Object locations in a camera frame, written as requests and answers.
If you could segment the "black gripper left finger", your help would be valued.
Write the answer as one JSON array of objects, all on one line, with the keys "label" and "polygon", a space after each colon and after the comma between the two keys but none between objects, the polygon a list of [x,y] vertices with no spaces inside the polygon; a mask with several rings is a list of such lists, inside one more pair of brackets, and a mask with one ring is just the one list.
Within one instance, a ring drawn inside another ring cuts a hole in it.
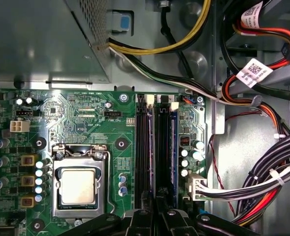
[{"label": "black gripper left finger", "polygon": [[102,214],[61,235],[63,236],[151,236],[154,218],[153,196],[141,194],[141,208],[126,211],[123,217]]}]

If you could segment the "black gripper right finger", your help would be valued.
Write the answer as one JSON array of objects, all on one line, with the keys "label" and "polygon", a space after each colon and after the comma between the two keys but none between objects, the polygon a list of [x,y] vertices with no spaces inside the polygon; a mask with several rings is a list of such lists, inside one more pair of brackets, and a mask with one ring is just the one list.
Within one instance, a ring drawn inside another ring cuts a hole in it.
[{"label": "black gripper right finger", "polygon": [[162,227],[161,236],[257,236],[258,233],[209,213],[194,219],[183,216],[178,209],[170,209],[168,190],[157,189],[157,210]]}]

